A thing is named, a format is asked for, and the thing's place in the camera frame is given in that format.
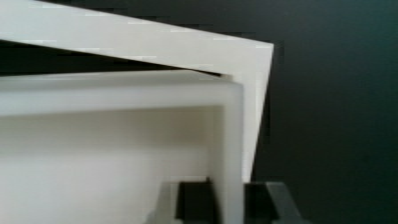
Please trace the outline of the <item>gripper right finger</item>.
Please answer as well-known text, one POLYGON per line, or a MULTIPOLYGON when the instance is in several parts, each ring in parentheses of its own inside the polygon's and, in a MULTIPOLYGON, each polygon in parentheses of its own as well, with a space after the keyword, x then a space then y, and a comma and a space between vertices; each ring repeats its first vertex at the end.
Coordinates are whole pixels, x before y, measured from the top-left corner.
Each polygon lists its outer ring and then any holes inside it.
POLYGON ((269 181, 246 184, 244 224, 312 224, 303 217, 283 182, 269 181))

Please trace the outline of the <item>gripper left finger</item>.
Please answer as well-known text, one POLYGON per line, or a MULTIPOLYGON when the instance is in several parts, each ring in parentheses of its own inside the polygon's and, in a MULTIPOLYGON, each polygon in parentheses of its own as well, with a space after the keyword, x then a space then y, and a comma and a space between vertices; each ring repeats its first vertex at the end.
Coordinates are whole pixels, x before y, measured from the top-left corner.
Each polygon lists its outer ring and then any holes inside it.
POLYGON ((210 180, 164 184, 155 224, 221 224, 219 202, 210 180))

